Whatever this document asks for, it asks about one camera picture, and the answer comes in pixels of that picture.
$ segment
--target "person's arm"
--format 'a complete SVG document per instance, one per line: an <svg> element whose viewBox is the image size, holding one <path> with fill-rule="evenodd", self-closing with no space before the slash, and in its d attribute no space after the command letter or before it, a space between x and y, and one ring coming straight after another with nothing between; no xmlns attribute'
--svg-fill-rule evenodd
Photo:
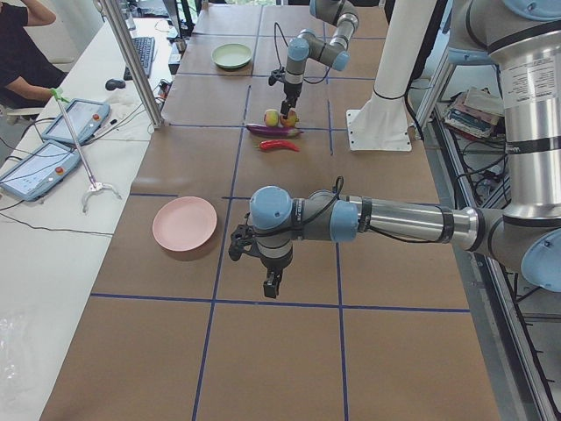
<svg viewBox="0 0 561 421"><path fill-rule="evenodd" d="M27 26L50 25L56 20L56 15L38 0L21 0L27 6Z"/></svg>
<svg viewBox="0 0 561 421"><path fill-rule="evenodd" d="M53 94L49 88L30 85L23 77L19 77L14 82L8 83L6 89L22 96L25 99L32 99L46 103Z"/></svg>

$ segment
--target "red chili pepper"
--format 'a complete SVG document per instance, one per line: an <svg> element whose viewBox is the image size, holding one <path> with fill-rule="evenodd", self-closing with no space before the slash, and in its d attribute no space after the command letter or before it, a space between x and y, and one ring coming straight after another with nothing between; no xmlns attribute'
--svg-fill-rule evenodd
<svg viewBox="0 0 561 421"><path fill-rule="evenodd" d="M259 149L262 151L270 151L271 149L290 149L291 151L300 152L300 148L288 140L263 140L259 143Z"/></svg>

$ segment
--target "green plate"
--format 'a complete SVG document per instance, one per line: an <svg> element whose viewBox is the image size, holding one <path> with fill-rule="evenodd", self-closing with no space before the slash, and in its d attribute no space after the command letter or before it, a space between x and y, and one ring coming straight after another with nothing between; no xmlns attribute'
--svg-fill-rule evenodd
<svg viewBox="0 0 561 421"><path fill-rule="evenodd" d="M252 59L252 50L242 44L224 44L212 52L212 60L220 68L242 68Z"/></svg>

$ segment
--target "yellow fruit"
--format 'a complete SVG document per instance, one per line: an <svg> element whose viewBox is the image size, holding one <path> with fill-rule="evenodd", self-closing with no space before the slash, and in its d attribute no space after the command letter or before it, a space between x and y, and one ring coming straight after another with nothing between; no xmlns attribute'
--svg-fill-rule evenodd
<svg viewBox="0 0 561 421"><path fill-rule="evenodd" d="M298 116L296 115L296 111L294 109L290 109L286 118L280 116L280 123L284 127L295 127L296 123L299 122Z"/></svg>
<svg viewBox="0 0 561 421"><path fill-rule="evenodd" d="M279 118L281 117L280 113L277 110L270 108L269 110L265 111L265 116L263 117L263 121L265 125L268 127L276 127L279 125Z"/></svg>

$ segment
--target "person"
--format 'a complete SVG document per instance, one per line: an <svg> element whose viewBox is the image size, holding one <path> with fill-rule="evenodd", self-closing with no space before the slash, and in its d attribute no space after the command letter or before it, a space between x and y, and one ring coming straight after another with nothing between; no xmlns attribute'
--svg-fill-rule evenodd
<svg viewBox="0 0 561 421"><path fill-rule="evenodd" d="M0 102L10 108L43 107L65 73L37 48L25 26L50 25L56 15L38 0L26 7L0 2Z"/></svg>

